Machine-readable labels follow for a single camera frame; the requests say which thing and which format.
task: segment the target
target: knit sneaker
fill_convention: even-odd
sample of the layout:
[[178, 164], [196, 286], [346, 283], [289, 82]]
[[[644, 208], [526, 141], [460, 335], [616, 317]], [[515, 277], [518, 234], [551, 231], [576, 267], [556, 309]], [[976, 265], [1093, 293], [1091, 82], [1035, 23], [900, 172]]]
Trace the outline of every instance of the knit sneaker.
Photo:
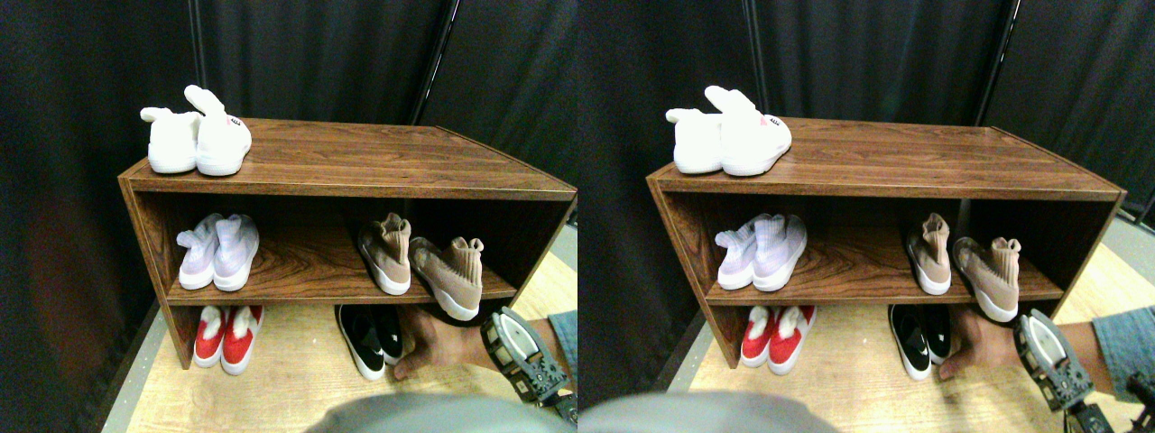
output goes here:
[[456, 238], [445, 251], [425, 238], [410, 242], [413, 270], [429, 283], [433, 297], [450, 318], [470, 320], [482, 301], [482, 241]]
[[923, 224], [907, 236], [907, 254], [915, 266], [918, 286], [930, 294], [942, 294], [951, 289], [951, 259], [946, 254], [951, 227], [938, 214], [931, 214]]
[[975, 288], [975, 298], [986, 316], [1009, 322], [1019, 314], [1019, 240], [998, 238], [988, 251], [974, 239], [954, 242], [955, 266]]
[[357, 249], [378, 288], [389, 294], [409, 291], [409, 221], [389, 214], [385, 222], [362, 227]]

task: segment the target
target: black and white shoe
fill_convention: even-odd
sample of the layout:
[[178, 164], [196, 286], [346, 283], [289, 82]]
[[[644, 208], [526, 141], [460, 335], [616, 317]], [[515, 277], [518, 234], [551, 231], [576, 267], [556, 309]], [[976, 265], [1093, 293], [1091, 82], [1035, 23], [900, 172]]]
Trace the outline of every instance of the black and white shoe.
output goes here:
[[923, 380], [931, 373], [931, 356], [923, 337], [923, 326], [918, 320], [918, 307], [914, 305], [891, 306], [891, 331], [899, 343], [902, 365], [914, 380]]
[[377, 336], [377, 326], [367, 305], [338, 305], [337, 324], [353, 356], [357, 371], [365, 379], [378, 380], [385, 375], [385, 350]]
[[945, 304], [923, 305], [922, 323], [931, 363], [942, 365], [951, 354], [951, 311]]
[[394, 305], [374, 305], [373, 323], [377, 326], [377, 337], [385, 350], [385, 363], [397, 365], [404, 345], [401, 341], [401, 322], [397, 320], [397, 307]]

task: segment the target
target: shelf top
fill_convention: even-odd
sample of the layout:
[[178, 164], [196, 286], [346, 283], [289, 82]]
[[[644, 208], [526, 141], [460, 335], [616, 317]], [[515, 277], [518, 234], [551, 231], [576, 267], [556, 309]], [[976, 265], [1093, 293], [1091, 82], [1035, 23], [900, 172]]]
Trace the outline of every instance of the shelf top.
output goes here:
[[120, 174], [135, 191], [571, 201], [576, 189], [440, 127], [244, 119], [253, 147], [237, 174]]
[[1125, 192], [1090, 171], [990, 127], [783, 119], [793, 141], [762, 176], [649, 176], [662, 191], [1116, 201]]

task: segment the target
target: denim sleeve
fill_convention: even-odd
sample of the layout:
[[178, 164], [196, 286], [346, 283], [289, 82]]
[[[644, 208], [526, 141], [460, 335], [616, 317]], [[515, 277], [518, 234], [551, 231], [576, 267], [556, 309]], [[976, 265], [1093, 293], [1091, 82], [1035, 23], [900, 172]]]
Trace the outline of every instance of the denim sleeve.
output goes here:
[[578, 312], [565, 312], [551, 314], [550, 324], [553, 326], [553, 334], [558, 335], [558, 344], [565, 352], [566, 363], [569, 364], [569, 376], [578, 381]]
[[1135, 372], [1155, 371], [1155, 307], [1097, 318], [1093, 322], [1115, 395], [1120, 401], [1138, 402], [1126, 390], [1127, 378]]

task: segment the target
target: shelf board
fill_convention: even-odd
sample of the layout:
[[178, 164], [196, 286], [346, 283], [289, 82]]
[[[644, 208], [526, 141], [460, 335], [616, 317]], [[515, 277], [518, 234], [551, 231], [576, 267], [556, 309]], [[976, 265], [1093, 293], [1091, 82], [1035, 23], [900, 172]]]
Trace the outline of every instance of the shelf board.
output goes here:
[[572, 201], [573, 186], [444, 128], [245, 119], [240, 171], [158, 174], [136, 164], [133, 191], [360, 197]]
[[[945, 294], [923, 292], [897, 229], [835, 226], [811, 229], [807, 236], [806, 251], [785, 288], [775, 292], [762, 292], [753, 285], [724, 290], [715, 282], [706, 303], [744, 306], [975, 301], [953, 263], [951, 289]], [[1063, 297], [1063, 291], [1026, 257], [1019, 259], [1019, 288], [1022, 301]]]
[[[248, 282], [236, 292], [214, 284], [185, 290], [173, 281], [170, 305], [267, 304], [422, 304], [435, 303], [416, 274], [402, 296], [382, 292], [370, 278], [365, 261], [349, 233], [340, 226], [259, 227], [261, 245]], [[489, 268], [482, 274], [482, 299], [511, 298], [517, 290]]]
[[663, 192], [1116, 201], [1103, 178], [997, 128], [784, 119], [793, 140], [761, 176], [650, 178]]

